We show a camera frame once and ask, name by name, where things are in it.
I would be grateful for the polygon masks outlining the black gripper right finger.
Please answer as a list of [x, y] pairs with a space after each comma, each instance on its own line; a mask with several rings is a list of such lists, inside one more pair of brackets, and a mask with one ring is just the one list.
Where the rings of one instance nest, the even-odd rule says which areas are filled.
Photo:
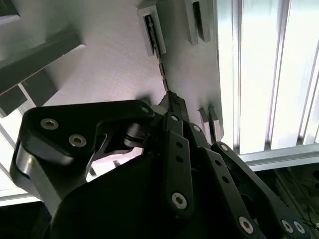
[[175, 97], [184, 134], [194, 152], [199, 172], [212, 183], [208, 197], [217, 222], [214, 235], [221, 239], [309, 239], [300, 217], [264, 183], [236, 153], [222, 142], [209, 145], [202, 130], [190, 123], [184, 99]]

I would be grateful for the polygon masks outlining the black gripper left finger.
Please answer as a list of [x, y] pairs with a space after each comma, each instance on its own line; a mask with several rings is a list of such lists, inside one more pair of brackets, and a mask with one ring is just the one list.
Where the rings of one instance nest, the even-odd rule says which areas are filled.
[[32, 108], [22, 118], [10, 174], [54, 215], [86, 184], [93, 161], [144, 148], [160, 171], [160, 204], [171, 217], [188, 219], [194, 211], [188, 126], [184, 99], [170, 91], [153, 107], [126, 100]]

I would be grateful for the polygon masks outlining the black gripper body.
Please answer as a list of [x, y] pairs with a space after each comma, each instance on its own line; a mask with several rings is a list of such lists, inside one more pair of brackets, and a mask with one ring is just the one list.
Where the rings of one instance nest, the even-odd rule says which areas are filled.
[[238, 239], [238, 216], [211, 169], [187, 156], [141, 155], [69, 194], [52, 239]]

